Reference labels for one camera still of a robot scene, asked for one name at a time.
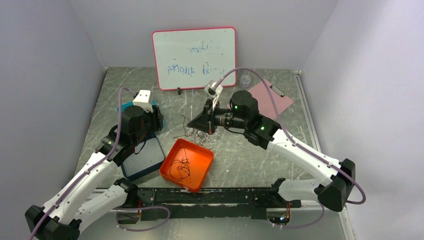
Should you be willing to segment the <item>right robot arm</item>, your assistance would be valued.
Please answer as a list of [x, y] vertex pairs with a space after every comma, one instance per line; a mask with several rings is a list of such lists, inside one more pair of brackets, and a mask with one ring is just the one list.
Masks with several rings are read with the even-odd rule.
[[213, 134], [217, 127], [242, 129], [249, 143], [291, 160], [313, 176], [310, 180], [283, 180], [270, 193], [275, 207], [288, 201], [308, 200], [334, 212], [343, 210], [356, 178], [352, 160], [329, 157], [285, 133], [279, 123], [260, 114], [258, 101], [246, 90], [236, 91], [229, 103], [229, 108], [220, 108], [216, 99], [208, 99], [202, 112], [187, 126], [206, 134]]

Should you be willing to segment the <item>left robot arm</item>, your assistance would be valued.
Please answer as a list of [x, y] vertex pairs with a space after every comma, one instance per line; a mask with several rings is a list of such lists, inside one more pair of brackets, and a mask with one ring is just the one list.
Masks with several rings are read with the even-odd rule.
[[148, 135], [163, 128], [160, 108], [133, 103], [118, 114], [111, 128], [85, 166], [43, 206], [32, 205], [24, 216], [30, 239], [76, 240], [92, 223], [115, 208], [132, 208], [140, 202], [138, 187], [126, 178], [116, 180], [101, 195], [88, 200], [105, 177], [133, 155]]

